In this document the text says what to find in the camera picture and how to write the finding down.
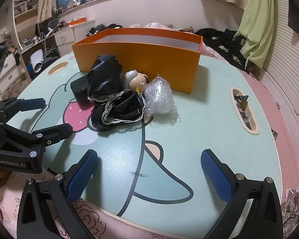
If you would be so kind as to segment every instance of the orange object on desk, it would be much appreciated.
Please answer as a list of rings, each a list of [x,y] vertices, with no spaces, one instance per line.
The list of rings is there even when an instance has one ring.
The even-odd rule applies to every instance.
[[[72,45],[80,71],[89,72],[99,55],[115,55],[123,73],[136,70],[153,80],[158,74],[176,91],[190,94],[203,38],[157,28],[113,28]]]
[[[68,22],[68,25],[73,26],[73,25],[76,25],[76,24],[79,24],[79,23],[84,23],[84,22],[86,22],[86,17],[78,19],[76,21]]]

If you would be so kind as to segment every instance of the white louvered door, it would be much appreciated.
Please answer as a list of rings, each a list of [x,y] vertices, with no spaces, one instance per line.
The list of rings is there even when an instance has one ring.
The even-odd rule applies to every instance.
[[[289,0],[275,0],[276,33],[264,68],[299,115],[299,34],[288,27]]]

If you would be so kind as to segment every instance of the cartoon printed table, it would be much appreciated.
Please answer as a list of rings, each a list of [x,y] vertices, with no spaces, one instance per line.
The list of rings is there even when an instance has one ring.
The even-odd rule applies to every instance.
[[[82,197],[109,215],[173,238],[203,238],[226,206],[201,167],[201,153],[207,148],[234,173],[254,180],[272,177],[281,197],[280,166],[269,125],[234,67],[201,56],[192,93],[173,92],[181,123],[165,124],[154,118],[102,133],[95,132],[90,121],[93,104],[81,106],[70,89],[70,83],[84,74],[72,53],[62,57],[20,96],[43,97],[48,106],[20,112],[9,124],[31,132],[70,123],[73,135],[47,147],[43,168],[62,173],[87,149],[94,149],[99,165]],[[249,95],[258,135],[249,134],[239,121],[231,87]]]

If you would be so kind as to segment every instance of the green towel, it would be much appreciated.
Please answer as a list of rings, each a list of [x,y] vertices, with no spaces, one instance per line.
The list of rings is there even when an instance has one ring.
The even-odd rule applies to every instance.
[[[241,53],[259,68],[267,56],[273,36],[273,0],[247,0],[243,18],[235,36],[244,36]]]

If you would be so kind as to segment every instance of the black sock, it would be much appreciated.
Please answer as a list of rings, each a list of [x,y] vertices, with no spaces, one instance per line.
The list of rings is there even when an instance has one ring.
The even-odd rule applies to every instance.
[[[19,53],[18,53],[18,50],[15,50],[15,51],[13,52],[13,55],[14,55],[14,59],[16,60],[16,65],[17,65],[17,66],[20,65],[20,55],[19,55]]]

